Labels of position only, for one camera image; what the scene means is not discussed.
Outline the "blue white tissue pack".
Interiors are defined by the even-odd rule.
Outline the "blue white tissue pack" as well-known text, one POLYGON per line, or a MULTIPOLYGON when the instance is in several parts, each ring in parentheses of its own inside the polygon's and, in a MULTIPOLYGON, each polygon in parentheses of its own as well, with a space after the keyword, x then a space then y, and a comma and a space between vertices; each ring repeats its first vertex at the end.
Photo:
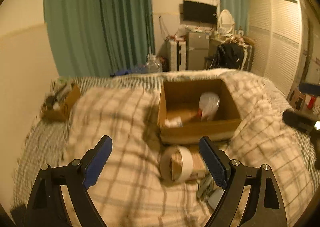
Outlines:
POLYGON ((196 197, 206 202, 217 188, 212 175, 208 174, 199 182, 196 197))

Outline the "small brown cardboard package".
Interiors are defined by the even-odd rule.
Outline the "small brown cardboard package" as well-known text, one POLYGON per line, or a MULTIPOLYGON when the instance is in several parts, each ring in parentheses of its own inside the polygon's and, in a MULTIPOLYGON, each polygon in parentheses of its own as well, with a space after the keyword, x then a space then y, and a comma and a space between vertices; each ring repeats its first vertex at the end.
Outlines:
POLYGON ((193 169, 189 177, 190 180, 202 179, 208 174, 208 169, 199 152, 199 147, 189 146, 189 151, 193 159, 193 169))

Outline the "white tape roll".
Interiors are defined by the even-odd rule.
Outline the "white tape roll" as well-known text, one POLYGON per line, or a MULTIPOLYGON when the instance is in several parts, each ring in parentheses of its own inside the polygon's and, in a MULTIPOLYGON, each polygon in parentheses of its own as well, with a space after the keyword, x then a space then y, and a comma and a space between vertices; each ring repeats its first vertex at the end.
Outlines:
POLYGON ((189 179, 193 169, 193 159, 188 148, 172 145, 161 156, 160 172, 164 181, 182 183, 189 179))

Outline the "small stool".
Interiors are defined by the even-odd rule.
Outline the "small stool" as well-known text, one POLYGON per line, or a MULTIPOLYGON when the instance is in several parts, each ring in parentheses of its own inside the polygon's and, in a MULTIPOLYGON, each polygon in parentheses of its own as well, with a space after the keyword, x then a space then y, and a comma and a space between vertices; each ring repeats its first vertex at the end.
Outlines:
POLYGON ((304 107, 306 95, 297 87, 291 91, 288 96, 288 102, 295 110, 301 111, 304 107))

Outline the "light blue round object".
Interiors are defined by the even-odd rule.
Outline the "light blue round object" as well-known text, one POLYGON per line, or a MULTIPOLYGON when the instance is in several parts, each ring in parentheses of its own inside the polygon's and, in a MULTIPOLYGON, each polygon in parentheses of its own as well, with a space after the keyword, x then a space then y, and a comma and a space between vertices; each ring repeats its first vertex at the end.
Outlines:
POLYGON ((216 190, 213 191, 213 193, 208 198, 208 204, 213 210, 217 208, 223 194, 224 194, 224 190, 222 188, 217 188, 216 190))

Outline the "green checkered bed sheet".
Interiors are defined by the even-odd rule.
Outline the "green checkered bed sheet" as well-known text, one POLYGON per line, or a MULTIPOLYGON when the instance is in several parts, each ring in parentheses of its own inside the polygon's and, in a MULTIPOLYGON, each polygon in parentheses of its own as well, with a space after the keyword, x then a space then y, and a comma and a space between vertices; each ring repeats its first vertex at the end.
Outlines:
MULTIPOLYGON (((93 87, 136 89, 142 88, 149 93, 159 90, 165 80, 163 74, 133 74, 106 77, 73 77, 72 81, 85 94, 93 87)), ((40 169, 44 163, 57 166, 63 160, 63 149, 68 143, 75 108, 65 122, 40 119, 28 133, 14 174, 14 190, 12 208, 27 204, 30 192, 40 169)))

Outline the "white louvered wardrobe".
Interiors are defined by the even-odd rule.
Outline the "white louvered wardrobe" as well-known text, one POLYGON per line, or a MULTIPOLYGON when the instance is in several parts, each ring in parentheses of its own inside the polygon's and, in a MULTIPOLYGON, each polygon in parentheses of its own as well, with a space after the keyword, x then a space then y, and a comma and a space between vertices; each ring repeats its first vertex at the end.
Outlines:
POLYGON ((300 0, 249 0, 248 36, 255 42, 251 72, 288 96, 302 50, 300 0))

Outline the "black bag on chair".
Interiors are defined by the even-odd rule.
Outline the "black bag on chair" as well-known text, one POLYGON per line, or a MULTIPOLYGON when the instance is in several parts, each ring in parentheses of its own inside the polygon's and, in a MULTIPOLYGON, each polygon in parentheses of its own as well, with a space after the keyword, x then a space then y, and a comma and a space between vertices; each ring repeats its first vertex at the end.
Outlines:
POLYGON ((235 43, 223 43, 217 47, 215 57, 216 68, 240 69, 244 60, 244 50, 235 43))

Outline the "white oval vanity mirror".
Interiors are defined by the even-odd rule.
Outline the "white oval vanity mirror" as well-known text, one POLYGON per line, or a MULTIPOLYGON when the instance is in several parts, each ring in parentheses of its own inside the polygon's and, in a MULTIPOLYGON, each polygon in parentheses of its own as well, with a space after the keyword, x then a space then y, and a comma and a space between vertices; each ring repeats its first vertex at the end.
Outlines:
POLYGON ((234 33, 235 21, 229 10, 224 9, 220 12, 217 24, 221 35, 234 33))

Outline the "small cardboard box with clutter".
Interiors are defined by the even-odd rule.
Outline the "small cardboard box with clutter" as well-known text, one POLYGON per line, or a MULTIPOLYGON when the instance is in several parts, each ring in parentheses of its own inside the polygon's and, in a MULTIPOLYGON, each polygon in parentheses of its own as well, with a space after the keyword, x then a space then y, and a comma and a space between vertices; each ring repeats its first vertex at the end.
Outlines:
POLYGON ((73 106, 80 99, 80 96, 80 89, 75 83, 72 83, 71 90, 62 96, 48 96, 41 107, 42 118, 59 122, 67 121, 73 106))

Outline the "grey mini fridge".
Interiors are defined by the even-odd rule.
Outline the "grey mini fridge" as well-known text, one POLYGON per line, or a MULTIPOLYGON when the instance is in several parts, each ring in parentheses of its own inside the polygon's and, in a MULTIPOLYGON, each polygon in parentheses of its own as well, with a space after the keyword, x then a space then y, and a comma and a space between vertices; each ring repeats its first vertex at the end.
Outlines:
POLYGON ((209 53, 209 34, 189 32, 187 35, 187 67, 188 70, 203 70, 205 57, 209 53))

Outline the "large open cardboard box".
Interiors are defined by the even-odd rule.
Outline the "large open cardboard box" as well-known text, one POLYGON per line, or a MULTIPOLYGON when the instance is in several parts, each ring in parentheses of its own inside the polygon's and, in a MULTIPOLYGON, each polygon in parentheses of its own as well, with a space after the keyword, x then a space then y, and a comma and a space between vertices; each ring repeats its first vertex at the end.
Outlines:
POLYGON ((231 138, 241 122, 234 99, 221 79, 164 82, 158 108, 160 139, 166 144, 197 144, 201 137, 212 141, 231 138), (220 98, 220 105, 212 121, 202 121, 199 109, 200 96, 213 92, 220 98), (180 116, 182 127, 167 128, 165 119, 180 116))

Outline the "large clear water jug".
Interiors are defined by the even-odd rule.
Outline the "large clear water jug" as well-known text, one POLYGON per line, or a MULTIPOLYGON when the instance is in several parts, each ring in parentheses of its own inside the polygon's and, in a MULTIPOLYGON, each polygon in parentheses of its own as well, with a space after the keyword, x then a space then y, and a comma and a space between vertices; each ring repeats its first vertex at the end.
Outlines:
POLYGON ((146 62, 146 70, 148 73, 161 73, 162 64, 156 55, 149 54, 146 62))

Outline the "green curtain left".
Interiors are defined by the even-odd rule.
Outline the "green curtain left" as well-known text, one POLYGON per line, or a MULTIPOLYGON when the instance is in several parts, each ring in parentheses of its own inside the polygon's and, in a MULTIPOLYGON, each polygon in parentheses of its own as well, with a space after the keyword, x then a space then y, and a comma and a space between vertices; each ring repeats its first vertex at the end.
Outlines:
POLYGON ((108 77, 155 52, 151 0, 43 0, 61 76, 108 77))

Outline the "black wall television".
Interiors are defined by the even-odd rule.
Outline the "black wall television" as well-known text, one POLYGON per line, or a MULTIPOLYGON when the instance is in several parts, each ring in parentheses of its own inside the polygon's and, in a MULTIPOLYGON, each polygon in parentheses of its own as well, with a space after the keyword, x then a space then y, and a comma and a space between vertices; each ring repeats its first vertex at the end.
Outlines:
POLYGON ((184 0, 183 20, 206 24, 217 24, 217 6, 184 0))

